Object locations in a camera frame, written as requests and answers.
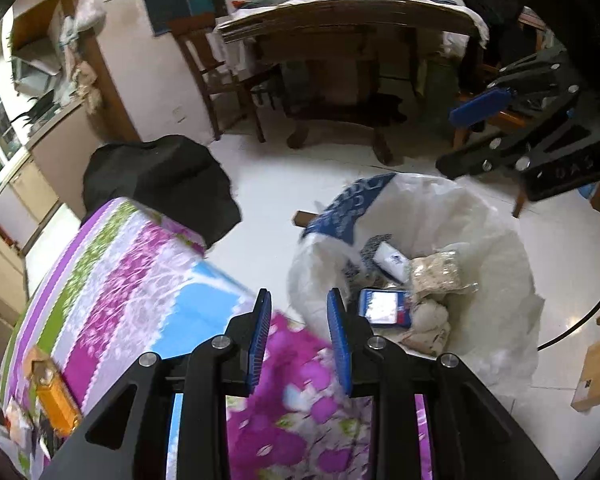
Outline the wooden chair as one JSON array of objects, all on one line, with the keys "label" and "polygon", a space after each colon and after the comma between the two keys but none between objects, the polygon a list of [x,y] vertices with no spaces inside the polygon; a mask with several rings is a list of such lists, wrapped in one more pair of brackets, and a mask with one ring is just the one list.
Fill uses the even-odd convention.
[{"label": "wooden chair", "polygon": [[[264,131],[258,115],[254,97],[264,93],[275,107],[274,96],[283,99],[283,72],[279,64],[257,64],[254,70],[238,72],[220,60],[212,50],[210,34],[215,28],[215,16],[204,13],[188,18],[176,18],[169,22],[171,36],[192,73],[206,109],[213,139],[219,140],[227,128],[232,128],[244,119],[250,119],[260,143],[265,142]],[[233,117],[222,124],[214,105],[215,96],[232,94],[238,105]]]}]

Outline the black chair back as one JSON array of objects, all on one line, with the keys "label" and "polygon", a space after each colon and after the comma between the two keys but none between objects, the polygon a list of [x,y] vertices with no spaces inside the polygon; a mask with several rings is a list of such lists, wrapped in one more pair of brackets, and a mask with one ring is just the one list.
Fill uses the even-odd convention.
[{"label": "black chair back", "polygon": [[162,214],[208,246],[242,221],[221,164],[208,148],[179,134],[108,143],[94,151],[83,175],[84,219],[115,198]]}]

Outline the white terry towel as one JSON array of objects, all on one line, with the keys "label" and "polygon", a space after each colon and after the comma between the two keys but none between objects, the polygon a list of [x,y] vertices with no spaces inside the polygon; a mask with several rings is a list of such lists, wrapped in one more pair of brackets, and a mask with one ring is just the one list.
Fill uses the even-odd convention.
[{"label": "white terry towel", "polygon": [[412,311],[412,325],[401,337],[400,344],[436,358],[444,351],[450,333],[448,309],[436,300],[424,299]]}]

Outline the white blue tissue pack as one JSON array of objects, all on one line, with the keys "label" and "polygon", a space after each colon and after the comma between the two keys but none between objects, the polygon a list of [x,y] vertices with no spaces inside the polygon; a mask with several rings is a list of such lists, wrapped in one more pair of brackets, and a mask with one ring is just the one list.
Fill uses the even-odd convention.
[{"label": "white blue tissue pack", "polygon": [[379,244],[373,255],[373,263],[396,283],[411,281],[411,260],[387,242]]}]

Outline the beige kitchen cabinets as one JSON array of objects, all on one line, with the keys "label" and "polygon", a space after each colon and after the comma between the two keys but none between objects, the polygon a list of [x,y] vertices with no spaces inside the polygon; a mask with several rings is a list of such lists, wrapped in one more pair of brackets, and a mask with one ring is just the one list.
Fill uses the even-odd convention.
[{"label": "beige kitchen cabinets", "polygon": [[82,102],[33,133],[0,183],[0,318],[15,323],[29,298],[24,256],[61,206],[85,217],[83,174],[102,137]]}]

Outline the white trash bag bin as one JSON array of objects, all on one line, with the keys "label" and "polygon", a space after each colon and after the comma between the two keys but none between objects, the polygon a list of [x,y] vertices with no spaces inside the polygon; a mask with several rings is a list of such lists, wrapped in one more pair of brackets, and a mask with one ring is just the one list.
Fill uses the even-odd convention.
[{"label": "white trash bag bin", "polygon": [[332,288],[355,304],[388,284],[406,293],[396,342],[457,354],[501,396],[530,385],[544,300],[518,233],[469,188],[426,174],[358,179],[304,229],[287,278],[291,307],[320,337]]}]

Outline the colourful striped tablecloth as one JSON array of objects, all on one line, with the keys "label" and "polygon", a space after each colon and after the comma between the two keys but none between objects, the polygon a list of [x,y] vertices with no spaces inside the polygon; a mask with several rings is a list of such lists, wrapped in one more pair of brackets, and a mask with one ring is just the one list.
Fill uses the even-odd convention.
[{"label": "colourful striped tablecloth", "polygon": [[[40,418],[24,365],[38,351],[87,413],[141,354],[192,352],[253,303],[252,292],[204,258],[199,235],[110,200],[80,227],[18,321],[1,365],[1,402]],[[362,479],[370,416],[369,400],[343,394],[329,343],[275,313],[256,391],[226,401],[230,474]]]}]

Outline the blue tissue packet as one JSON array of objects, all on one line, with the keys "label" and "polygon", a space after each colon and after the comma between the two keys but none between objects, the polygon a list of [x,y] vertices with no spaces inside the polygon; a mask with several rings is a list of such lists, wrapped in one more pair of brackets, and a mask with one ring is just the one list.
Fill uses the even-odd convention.
[{"label": "blue tissue packet", "polygon": [[373,326],[412,326],[412,293],[405,289],[362,289],[358,314]]}]

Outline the bread snack bag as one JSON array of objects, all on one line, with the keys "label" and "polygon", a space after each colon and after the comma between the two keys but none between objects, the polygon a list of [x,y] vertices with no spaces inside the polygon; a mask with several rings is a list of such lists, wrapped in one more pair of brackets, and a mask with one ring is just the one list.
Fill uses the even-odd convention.
[{"label": "bread snack bag", "polygon": [[33,426],[26,413],[16,405],[3,408],[0,402],[0,450],[7,455],[34,451]]}]

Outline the clear bag of oats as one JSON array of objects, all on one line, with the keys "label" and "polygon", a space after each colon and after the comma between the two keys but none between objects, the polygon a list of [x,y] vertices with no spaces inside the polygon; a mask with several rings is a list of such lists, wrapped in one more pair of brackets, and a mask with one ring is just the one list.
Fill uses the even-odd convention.
[{"label": "clear bag of oats", "polygon": [[471,294],[478,290],[478,283],[466,278],[456,250],[414,258],[411,261],[411,284],[418,298]]}]

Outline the gold foil wrapper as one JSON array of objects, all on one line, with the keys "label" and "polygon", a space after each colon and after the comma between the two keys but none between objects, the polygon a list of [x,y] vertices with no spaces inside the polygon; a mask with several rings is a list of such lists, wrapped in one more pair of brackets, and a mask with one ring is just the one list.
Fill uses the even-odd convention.
[{"label": "gold foil wrapper", "polygon": [[55,362],[38,346],[33,346],[24,359],[23,373],[55,434],[70,437],[82,414]]}]

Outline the dark wooden table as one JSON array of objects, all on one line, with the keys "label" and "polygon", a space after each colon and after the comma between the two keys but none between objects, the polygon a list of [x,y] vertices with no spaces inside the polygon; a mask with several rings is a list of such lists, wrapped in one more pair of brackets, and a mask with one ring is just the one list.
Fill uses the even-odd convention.
[{"label": "dark wooden table", "polygon": [[252,44],[259,61],[306,70],[306,95],[288,113],[296,123],[288,148],[302,148],[311,122],[343,122],[370,129],[384,165],[393,161],[385,131],[404,118],[400,98],[382,92],[382,82],[416,88],[426,74],[422,63],[438,54],[448,32],[479,46],[489,40],[479,14],[430,0],[289,1],[236,13],[216,31],[226,44]]}]

